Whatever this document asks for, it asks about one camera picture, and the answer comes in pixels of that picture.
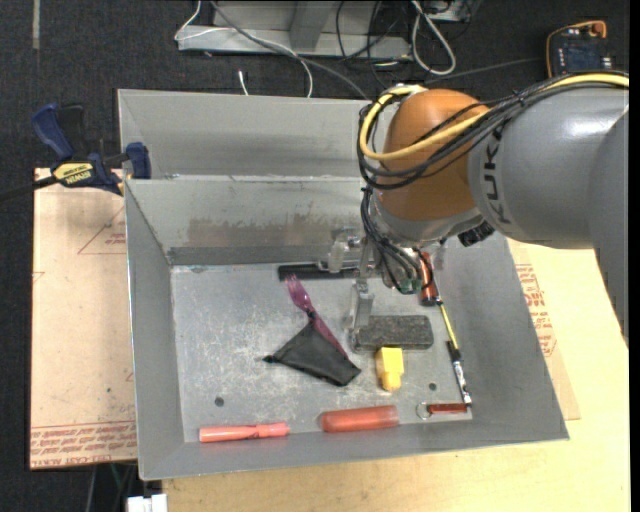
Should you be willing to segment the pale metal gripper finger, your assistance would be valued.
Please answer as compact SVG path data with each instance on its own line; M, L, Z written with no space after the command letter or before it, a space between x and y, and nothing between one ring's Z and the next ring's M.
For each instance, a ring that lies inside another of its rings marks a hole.
M348 260L346 255L352 249L360 247L360 237L353 227L335 229L331 233L333 242L325 260L319 261L319 269L328 273L339 273L357 267L355 260Z
M350 305L345 319L345 329L354 337L361 328L369 324L374 294L370 292L366 278L356 278L351 286Z

